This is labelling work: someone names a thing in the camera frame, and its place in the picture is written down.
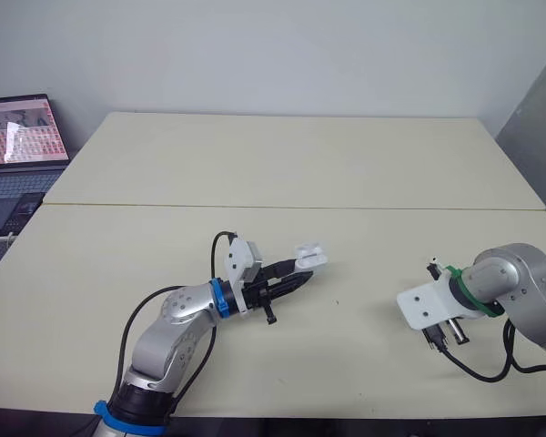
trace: white bracket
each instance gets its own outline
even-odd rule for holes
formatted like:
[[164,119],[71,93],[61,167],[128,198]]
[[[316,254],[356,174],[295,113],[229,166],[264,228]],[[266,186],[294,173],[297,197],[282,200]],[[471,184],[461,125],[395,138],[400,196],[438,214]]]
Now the white bracket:
[[462,317],[478,319],[483,313],[458,303],[449,288],[450,272],[443,270],[438,280],[399,293],[397,303],[414,330],[424,330],[442,321]]
[[233,239],[225,257],[225,270],[237,302],[238,312],[242,317],[248,314],[243,297],[243,285],[245,282],[253,281],[262,263],[263,259],[255,243],[239,238]]

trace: blue ring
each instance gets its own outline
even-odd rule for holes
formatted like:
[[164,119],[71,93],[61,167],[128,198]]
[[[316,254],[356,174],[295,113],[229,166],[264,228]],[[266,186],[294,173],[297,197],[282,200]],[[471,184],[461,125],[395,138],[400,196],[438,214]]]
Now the blue ring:
[[230,313],[228,312],[228,304],[225,300],[225,297],[222,295],[222,289],[220,288],[220,284],[218,283],[218,279],[214,278],[210,280],[210,283],[212,284],[212,290],[215,292],[215,299],[217,300],[217,307],[218,312],[220,313],[220,317],[223,319],[226,319],[230,316]]
[[105,425],[121,432],[136,435],[162,435],[166,431],[165,426],[146,426],[134,425],[133,423],[122,422],[113,417],[107,409],[105,401],[98,401],[93,408],[93,411],[100,415]]

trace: cable connector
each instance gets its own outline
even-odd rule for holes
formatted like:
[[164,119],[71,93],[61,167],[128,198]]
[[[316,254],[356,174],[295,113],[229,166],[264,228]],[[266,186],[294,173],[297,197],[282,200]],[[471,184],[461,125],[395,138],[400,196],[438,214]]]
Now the cable connector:
[[447,339],[439,324],[425,328],[422,333],[425,335],[431,349],[433,349],[434,344],[439,352],[447,350]]

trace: laptop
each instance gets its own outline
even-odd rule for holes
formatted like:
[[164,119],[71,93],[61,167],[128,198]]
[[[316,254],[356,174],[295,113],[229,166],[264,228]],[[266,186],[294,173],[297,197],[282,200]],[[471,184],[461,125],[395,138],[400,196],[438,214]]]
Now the laptop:
[[69,163],[46,94],[0,98],[0,229],[25,193],[46,193]]

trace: green ring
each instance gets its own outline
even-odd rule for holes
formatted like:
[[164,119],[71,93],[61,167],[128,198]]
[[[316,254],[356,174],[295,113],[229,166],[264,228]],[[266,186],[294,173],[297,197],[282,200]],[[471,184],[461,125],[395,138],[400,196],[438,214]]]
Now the green ring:
[[459,288],[463,295],[470,300],[470,302],[475,305],[475,308],[477,308],[479,311],[481,311],[483,314],[489,316],[489,317],[498,317],[501,314],[503,314],[503,309],[501,309],[500,312],[495,312],[488,306],[486,306],[484,303],[479,302],[477,299],[475,299],[475,296],[473,296],[469,290],[467,290],[467,286],[465,285],[465,282],[463,282],[463,278],[461,277],[461,274],[463,273],[463,270],[461,269],[455,269],[452,266],[447,266],[445,269],[451,272],[451,277],[457,280],[457,283],[459,284]]

